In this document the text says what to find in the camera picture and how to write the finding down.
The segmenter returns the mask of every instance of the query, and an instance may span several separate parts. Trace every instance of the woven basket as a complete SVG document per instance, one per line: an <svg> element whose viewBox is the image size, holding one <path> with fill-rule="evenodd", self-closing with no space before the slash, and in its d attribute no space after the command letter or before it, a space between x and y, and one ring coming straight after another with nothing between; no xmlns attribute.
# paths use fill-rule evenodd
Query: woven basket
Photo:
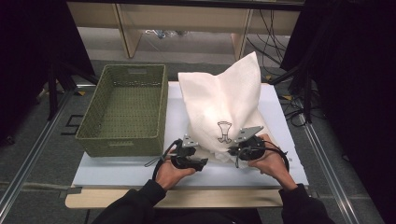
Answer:
<svg viewBox="0 0 396 224"><path fill-rule="evenodd" d="M161 155L167 99L165 65L107 65L76 138L91 157Z"/></svg>

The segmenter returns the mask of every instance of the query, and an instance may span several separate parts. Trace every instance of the white fabric bag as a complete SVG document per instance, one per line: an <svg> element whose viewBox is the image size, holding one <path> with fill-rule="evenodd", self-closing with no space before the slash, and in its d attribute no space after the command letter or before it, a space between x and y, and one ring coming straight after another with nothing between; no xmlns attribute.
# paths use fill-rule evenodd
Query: white fabric bag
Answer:
<svg viewBox="0 0 396 224"><path fill-rule="evenodd" d="M257 135L268 133L275 142L258 110L261 72L255 52L217 76L178 73L178 80L190 119L189 136L219 161L234 161L227 151L241 128L263 126Z"/></svg>

